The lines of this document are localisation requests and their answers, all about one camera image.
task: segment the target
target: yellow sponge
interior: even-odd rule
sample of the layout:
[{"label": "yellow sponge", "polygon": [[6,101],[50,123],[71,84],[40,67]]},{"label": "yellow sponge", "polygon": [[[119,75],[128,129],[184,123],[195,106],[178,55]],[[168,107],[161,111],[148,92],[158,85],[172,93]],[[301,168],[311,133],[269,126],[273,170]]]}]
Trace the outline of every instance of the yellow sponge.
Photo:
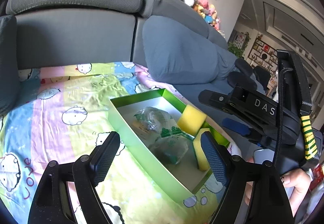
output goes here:
[{"label": "yellow sponge", "polygon": [[196,157],[197,157],[197,161],[198,161],[198,167],[199,170],[201,171],[206,171],[209,169],[209,163],[207,161],[207,158],[201,148],[201,144],[200,144],[200,138],[203,132],[210,132],[209,128],[202,128],[199,130],[196,138],[193,140],[193,148],[195,149],[196,152]]},{"label": "yellow sponge", "polygon": [[178,126],[186,133],[195,136],[206,120],[207,114],[199,111],[191,105],[187,105],[178,120]]}]

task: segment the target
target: blanket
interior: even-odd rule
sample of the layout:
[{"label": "blanket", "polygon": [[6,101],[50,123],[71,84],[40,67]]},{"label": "blanket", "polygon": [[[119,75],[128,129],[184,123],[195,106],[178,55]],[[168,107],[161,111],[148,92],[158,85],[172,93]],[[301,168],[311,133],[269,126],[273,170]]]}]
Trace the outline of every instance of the blanket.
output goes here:
[{"label": "blanket", "polygon": [[[102,144],[114,128],[111,98],[166,88],[146,68],[130,62],[80,64],[19,71],[17,104],[0,116],[0,198],[19,224],[28,221],[37,185],[51,160],[74,162]],[[234,142],[229,150],[237,150]],[[193,197],[171,200],[138,164],[123,141],[104,182],[96,190],[115,224],[208,221],[224,187],[213,175]],[[69,184],[79,224],[86,224],[73,184]]]}]

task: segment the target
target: metal bolt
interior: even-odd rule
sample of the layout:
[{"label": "metal bolt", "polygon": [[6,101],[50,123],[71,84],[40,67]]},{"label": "metal bolt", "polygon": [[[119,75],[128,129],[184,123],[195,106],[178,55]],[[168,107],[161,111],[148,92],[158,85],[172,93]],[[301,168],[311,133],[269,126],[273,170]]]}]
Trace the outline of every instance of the metal bolt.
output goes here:
[{"label": "metal bolt", "polygon": [[53,160],[53,161],[49,162],[48,165],[50,167],[56,166],[56,161]]},{"label": "metal bolt", "polygon": [[233,156],[232,156],[232,159],[233,159],[233,161],[236,161],[236,162],[238,162],[238,161],[240,161],[240,160],[241,160],[241,157],[240,157],[240,156],[238,156],[238,155],[233,155]]},{"label": "metal bolt", "polygon": [[265,164],[267,167],[271,167],[271,166],[272,166],[272,163],[271,163],[269,160],[265,160],[264,164]]},{"label": "metal bolt", "polygon": [[81,158],[80,158],[80,160],[81,160],[82,162],[88,161],[88,159],[89,159],[89,156],[88,156],[88,155],[83,155],[83,156],[81,156]]}]

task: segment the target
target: open box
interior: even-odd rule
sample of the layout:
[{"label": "open box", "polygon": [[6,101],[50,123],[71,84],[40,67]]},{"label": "open box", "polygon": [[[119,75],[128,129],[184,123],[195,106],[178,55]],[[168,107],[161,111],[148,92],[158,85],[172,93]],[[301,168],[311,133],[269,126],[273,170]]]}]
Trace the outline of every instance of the open box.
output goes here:
[{"label": "open box", "polygon": [[[198,169],[192,143],[179,164],[166,168],[130,127],[136,120],[134,114],[148,106],[167,111],[177,122],[186,107],[182,101],[168,90],[160,89],[114,98],[109,105],[108,120],[114,130],[139,164],[171,199],[180,202],[201,188],[212,172]],[[216,141],[228,146],[229,142],[208,123],[205,122],[201,128],[210,128]]]}]

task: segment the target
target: yellow and green striped tape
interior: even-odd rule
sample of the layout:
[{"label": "yellow and green striped tape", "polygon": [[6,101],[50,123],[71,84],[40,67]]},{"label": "yellow and green striped tape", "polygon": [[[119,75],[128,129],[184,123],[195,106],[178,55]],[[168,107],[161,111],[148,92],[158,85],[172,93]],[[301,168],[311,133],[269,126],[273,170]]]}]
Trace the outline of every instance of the yellow and green striped tape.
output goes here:
[{"label": "yellow and green striped tape", "polygon": [[310,160],[317,154],[317,146],[313,134],[313,129],[310,124],[310,116],[305,115],[300,119],[302,121],[302,129],[305,139],[305,159]]}]

